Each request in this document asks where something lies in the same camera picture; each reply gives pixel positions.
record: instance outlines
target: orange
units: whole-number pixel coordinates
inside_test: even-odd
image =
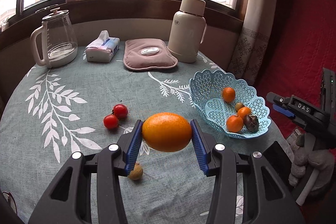
[[[185,148],[191,140],[192,130],[188,121],[169,112],[150,116],[142,125],[142,137],[153,149],[176,152]]]
[[[244,117],[248,114],[252,114],[251,108],[244,106],[238,110],[237,115],[244,119]]]
[[[226,87],[222,90],[222,97],[225,102],[231,103],[236,97],[236,92],[233,88]]]
[[[231,115],[226,120],[226,129],[229,132],[238,133],[242,130],[244,125],[243,119],[238,115]]]

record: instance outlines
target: table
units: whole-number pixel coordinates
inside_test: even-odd
[[[137,119],[158,112],[196,118],[204,132],[238,153],[264,151],[275,140],[291,153],[274,122],[259,138],[238,140],[216,132],[201,119],[190,100],[189,79],[197,71],[219,69],[201,53],[193,64],[179,62],[171,70],[144,72],[127,70],[123,55],[121,43],[109,64],[91,63],[86,61],[85,48],[79,47],[76,59],[64,67],[33,66],[13,92],[0,123],[0,188],[11,191],[25,223],[73,152],[99,152],[130,132]],[[102,119],[117,103],[127,105],[130,112],[120,127],[110,132]],[[207,178],[199,169],[191,142],[176,153],[157,152],[143,142],[138,162],[144,169],[142,180],[120,178],[130,224],[206,222],[214,177]],[[242,197],[239,176],[237,221],[242,218]],[[98,223],[96,176],[91,184],[91,208],[92,222]]]

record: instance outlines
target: fruit basket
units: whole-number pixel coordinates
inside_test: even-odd
[[[196,72],[190,79],[190,94],[193,103],[202,118],[214,129],[225,135],[237,139],[251,139],[265,134],[271,124],[268,118],[269,108],[265,106],[265,100],[257,96],[254,87],[249,86],[245,80],[236,80],[233,74],[222,70],[211,72],[206,69]],[[236,92],[233,102],[226,103],[221,98],[224,87],[232,87]],[[226,130],[226,120],[236,114],[235,104],[242,102],[252,109],[252,114],[259,120],[259,130],[255,133],[247,130],[245,126],[239,133]]]

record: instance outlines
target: red cherry tomato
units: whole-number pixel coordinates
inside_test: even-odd
[[[108,129],[117,128],[118,122],[118,118],[113,114],[107,115],[103,120],[104,126]]]
[[[118,117],[118,119],[126,118],[128,109],[123,104],[117,104],[113,107],[112,113]]]

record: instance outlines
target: gray glove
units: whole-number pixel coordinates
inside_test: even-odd
[[[305,151],[305,135],[299,135],[296,140],[297,149],[294,149],[294,161],[292,163],[291,173],[289,174],[289,184],[296,186],[305,175],[306,164],[310,164],[312,167],[317,168],[320,173],[315,182],[315,185],[311,189],[309,196],[315,196],[328,186],[331,176],[334,171],[335,158],[329,150],[315,150],[307,153]]]

